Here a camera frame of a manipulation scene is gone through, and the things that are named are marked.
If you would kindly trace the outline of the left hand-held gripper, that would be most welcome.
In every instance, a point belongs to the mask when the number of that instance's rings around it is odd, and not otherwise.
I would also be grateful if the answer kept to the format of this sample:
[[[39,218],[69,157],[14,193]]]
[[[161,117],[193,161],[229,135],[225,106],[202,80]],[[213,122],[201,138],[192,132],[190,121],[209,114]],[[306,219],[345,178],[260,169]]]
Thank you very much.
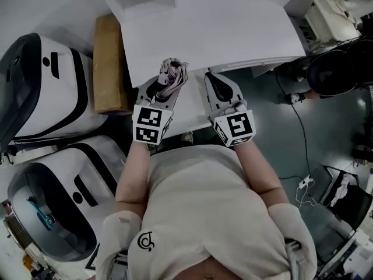
[[[134,141],[160,144],[173,118],[173,108],[180,90],[186,84],[181,79],[169,83],[165,89],[166,101],[157,101],[155,94],[161,87],[158,79],[158,76],[154,76],[139,87],[132,115]]]

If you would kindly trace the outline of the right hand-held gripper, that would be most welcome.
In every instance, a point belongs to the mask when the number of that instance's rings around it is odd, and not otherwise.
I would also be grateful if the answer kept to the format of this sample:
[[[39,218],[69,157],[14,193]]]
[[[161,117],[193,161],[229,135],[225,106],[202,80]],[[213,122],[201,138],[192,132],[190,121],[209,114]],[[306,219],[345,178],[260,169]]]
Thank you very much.
[[[241,100],[240,87],[220,73],[207,72],[204,76],[207,99],[211,107],[209,120],[224,145],[228,148],[250,141],[256,135],[252,110]],[[219,109],[219,102],[233,102]]]

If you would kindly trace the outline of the person's right forearm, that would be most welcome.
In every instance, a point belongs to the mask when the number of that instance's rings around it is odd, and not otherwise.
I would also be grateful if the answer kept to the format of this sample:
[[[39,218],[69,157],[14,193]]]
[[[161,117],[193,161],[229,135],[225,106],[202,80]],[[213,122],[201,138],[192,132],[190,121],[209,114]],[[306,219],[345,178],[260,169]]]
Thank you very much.
[[[265,159],[254,141],[234,147],[251,190],[256,192],[266,207],[288,204],[286,192],[272,166]]]

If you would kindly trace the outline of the person's left forearm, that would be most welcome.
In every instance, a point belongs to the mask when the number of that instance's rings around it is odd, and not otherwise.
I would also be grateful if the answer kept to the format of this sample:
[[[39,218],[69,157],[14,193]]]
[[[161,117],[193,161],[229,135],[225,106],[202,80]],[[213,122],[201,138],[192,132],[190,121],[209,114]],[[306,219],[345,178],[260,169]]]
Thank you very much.
[[[148,199],[149,162],[148,146],[133,141],[115,193],[117,211],[130,211],[143,218]]]

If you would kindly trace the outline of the white desk with drawers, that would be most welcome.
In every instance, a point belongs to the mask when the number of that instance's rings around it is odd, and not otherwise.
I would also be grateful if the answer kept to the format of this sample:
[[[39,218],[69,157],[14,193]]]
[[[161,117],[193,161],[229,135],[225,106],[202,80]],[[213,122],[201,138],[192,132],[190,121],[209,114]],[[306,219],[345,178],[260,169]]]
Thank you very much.
[[[105,0],[121,25],[133,87],[167,58],[188,72],[282,64],[305,54],[279,0]]]

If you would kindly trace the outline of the brown cardboard box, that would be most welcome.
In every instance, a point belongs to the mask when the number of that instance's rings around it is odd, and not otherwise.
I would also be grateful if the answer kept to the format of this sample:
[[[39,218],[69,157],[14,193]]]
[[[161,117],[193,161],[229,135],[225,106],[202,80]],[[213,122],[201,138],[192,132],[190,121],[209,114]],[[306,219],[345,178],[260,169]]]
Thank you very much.
[[[99,114],[126,114],[133,103],[125,91],[121,27],[111,13],[96,19],[93,45],[94,108]]]

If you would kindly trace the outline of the person's beige shirt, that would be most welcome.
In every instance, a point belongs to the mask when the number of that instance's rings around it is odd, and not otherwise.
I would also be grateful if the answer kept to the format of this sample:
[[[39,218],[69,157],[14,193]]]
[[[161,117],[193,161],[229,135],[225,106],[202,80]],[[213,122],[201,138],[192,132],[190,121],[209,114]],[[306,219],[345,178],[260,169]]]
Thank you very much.
[[[233,149],[150,155],[143,218],[105,218],[96,280],[313,280],[314,241],[290,202],[266,207]]]

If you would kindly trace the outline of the grey chair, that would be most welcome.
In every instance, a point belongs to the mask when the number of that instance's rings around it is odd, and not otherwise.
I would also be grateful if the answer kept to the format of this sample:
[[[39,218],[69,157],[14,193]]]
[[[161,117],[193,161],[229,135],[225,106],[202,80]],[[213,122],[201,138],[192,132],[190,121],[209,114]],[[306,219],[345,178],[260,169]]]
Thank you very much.
[[[289,0],[283,7],[288,16],[302,19],[309,11],[314,0]]]

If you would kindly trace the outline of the white power strip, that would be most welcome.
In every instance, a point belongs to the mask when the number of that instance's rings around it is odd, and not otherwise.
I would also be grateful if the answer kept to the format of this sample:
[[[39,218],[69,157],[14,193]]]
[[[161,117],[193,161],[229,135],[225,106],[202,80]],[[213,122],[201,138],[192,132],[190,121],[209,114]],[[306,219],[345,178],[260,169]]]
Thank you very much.
[[[305,189],[305,188],[311,188],[315,184],[314,179],[308,175],[305,178],[303,178],[299,183],[298,183],[298,189]]]

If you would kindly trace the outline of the white shelf rack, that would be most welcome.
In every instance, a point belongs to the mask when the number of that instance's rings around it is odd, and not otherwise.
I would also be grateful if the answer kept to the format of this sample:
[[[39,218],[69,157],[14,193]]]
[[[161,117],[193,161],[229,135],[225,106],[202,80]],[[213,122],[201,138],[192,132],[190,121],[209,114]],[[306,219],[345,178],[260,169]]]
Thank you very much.
[[[355,27],[355,19],[346,13],[334,0],[313,0],[305,19],[318,41],[342,42],[360,35]]]

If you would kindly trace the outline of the white cloth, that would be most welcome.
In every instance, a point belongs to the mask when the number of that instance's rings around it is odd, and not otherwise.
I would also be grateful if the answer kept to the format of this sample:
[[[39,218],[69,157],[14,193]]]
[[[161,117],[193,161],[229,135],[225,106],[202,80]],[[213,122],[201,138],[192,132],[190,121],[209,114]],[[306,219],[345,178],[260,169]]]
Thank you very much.
[[[343,199],[347,195],[348,186],[350,184],[359,186],[358,180],[355,175],[345,173],[342,176],[340,184],[337,185],[336,192],[332,195],[333,198],[329,203],[330,207],[334,207],[338,200]]]

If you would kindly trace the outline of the black mesh chair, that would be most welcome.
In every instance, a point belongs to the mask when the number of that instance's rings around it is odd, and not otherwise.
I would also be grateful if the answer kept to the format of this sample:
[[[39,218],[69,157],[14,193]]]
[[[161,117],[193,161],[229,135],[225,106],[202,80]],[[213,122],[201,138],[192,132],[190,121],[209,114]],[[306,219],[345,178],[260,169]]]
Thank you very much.
[[[338,200],[334,207],[330,207],[332,195],[336,192],[337,185],[340,184],[342,176],[345,174],[356,176],[359,185],[348,186],[347,195]],[[326,208],[337,221],[344,223],[351,229],[350,234],[342,234],[338,228],[331,228],[324,241],[316,246],[319,269],[325,269],[331,263],[335,255],[349,244],[359,226],[366,217],[373,202],[373,196],[363,190],[357,174],[337,169],[332,166],[322,165],[316,168],[311,177],[315,184],[311,188],[310,197],[320,206]]]

